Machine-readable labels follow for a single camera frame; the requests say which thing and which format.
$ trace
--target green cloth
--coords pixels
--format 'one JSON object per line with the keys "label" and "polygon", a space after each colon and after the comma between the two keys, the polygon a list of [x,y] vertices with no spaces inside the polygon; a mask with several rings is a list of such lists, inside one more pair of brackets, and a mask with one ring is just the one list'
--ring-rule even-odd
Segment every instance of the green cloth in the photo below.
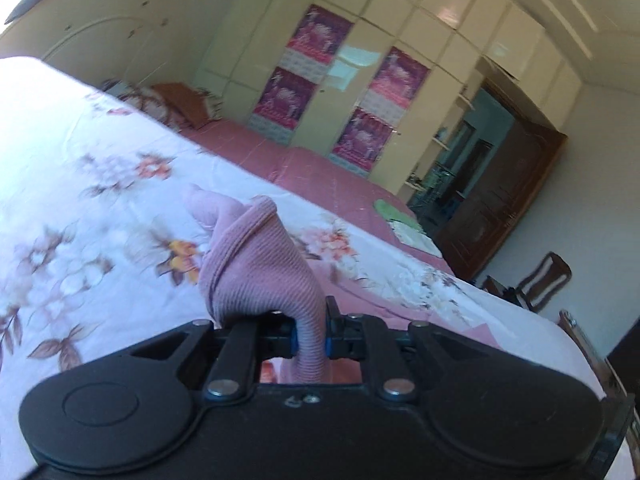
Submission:
{"label": "green cloth", "polygon": [[396,222],[407,224],[409,227],[415,229],[418,232],[424,232],[422,230],[422,226],[418,224],[418,222],[414,218],[411,218],[409,215],[398,210],[397,207],[393,207],[391,204],[385,202],[381,198],[373,203],[373,207],[378,212],[378,214],[382,216],[382,218],[384,218],[387,222],[395,220]]}

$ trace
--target shelf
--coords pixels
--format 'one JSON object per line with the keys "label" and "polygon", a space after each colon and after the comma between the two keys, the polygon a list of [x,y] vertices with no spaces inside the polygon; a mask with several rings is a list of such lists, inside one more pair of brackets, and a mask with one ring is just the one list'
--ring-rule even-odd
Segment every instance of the shelf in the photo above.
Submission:
{"label": "shelf", "polygon": [[425,191],[422,186],[416,184],[415,182],[405,182],[404,185],[410,187],[411,189],[415,189],[416,191]]}
{"label": "shelf", "polygon": [[431,140],[436,144],[439,144],[441,147],[443,147],[444,150],[447,150],[448,152],[451,151],[451,148],[447,146],[444,142],[442,142],[440,139],[436,139],[435,137],[433,137],[433,139]]}
{"label": "shelf", "polygon": [[465,105],[467,105],[472,110],[475,110],[474,104],[464,95],[458,94],[458,99],[460,99]]}

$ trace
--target orange flower print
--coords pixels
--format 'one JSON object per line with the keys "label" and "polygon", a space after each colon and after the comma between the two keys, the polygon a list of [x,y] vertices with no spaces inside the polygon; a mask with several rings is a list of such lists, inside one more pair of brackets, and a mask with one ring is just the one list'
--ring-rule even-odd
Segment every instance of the orange flower print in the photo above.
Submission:
{"label": "orange flower print", "polygon": [[187,276],[192,285],[198,283],[200,277],[200,252],[195,244],[184,240],[171,240],[168,243],[169,257],[156,265],[158,276],[171,274],[172,283],[180,285]]}
{"label": "orange flower print", "polygon": [[309,228],[292,238],[305,258],[312,260],[340,262],[346,256],[358,254],[350,245],[349,235],[337,225],[329,229]]}
{"label": "orange flower print", "polygon": [[140,153],[140,162],[136,167],[140,178],[158,177],[166,180],[171,176],[171,166],[169,163],[172,158],[157,155],[155,153]]}

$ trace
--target pink bedsheet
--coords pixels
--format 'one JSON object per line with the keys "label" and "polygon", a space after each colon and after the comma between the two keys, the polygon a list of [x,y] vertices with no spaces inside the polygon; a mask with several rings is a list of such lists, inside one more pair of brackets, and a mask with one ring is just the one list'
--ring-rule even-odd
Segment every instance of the pink bedsheet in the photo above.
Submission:
{"label": "pink bedsheet", "polygon": [[185,137],[223,156],[244,170],[327,209],[336,216],[420,261],[453,275],[442,258],[401,244],[373,203],[381,198],[413,216],[409,208],[387,190],[336,166],[305,148],[285,148],[232,121],[183,130]]}

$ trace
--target metal screw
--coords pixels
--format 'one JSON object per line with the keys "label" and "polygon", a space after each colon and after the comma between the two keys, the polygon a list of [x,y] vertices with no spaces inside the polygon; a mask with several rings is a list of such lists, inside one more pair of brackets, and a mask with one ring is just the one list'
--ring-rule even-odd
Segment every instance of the metal screw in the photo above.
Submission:
{"label": "metal screw", "polygon": [[400,396],[410,394],[414,390],[415,384],[409,379],[389,379],[382,387],[388,394]]}
{"label": "metal screw", "polygon": [[302,402],[306,402],[307,404],[317,404],[320,402],[320,397],[314,394],[307,394],[302,397]]}
{"label": "metal screw", "polygon": [[209,393],[216,397],[228,397],[236,393],[240,385],[231,379],[216,379],[207,386]]}

